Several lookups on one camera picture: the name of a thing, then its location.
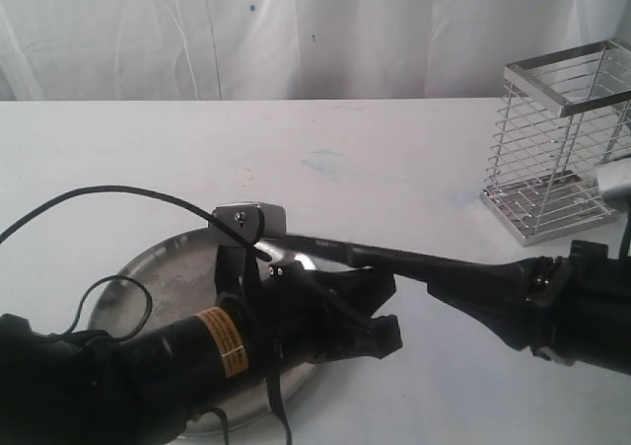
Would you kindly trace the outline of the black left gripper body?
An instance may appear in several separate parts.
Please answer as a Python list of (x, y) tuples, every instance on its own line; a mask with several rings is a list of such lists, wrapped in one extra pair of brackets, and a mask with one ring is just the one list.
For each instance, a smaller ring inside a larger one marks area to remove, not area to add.
[(332, 342), (340, 314), (318, 280), (287, 249), (263, 243), (261, 260), (241, 247), (216, 255), (216, 362), (227, 381), (278, 376), (313, 362)]

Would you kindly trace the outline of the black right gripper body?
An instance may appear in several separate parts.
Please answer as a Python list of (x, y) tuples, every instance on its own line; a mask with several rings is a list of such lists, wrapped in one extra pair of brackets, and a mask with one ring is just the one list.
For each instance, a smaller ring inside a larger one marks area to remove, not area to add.
[(523, 302), (527, 346), (545, 361), (571, 366), (630, 364), (630, 258), (575, 240)]

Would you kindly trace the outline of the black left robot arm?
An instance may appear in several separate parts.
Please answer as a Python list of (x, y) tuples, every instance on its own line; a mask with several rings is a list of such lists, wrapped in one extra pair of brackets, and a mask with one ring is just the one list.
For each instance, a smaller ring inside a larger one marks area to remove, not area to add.
[(402, 345), (398, 319), (379, 308), (391, 272), (327, 272), (279, 260), (261, 275), (256, 256), (221, 247), (216, 302), (144, 333), (38, 334), (1, 318), (1, 440), (5, 444), (167, 444), (223, 402), (258, 384), (287, 415), (281, 376), (304, 363), (382, 359)]

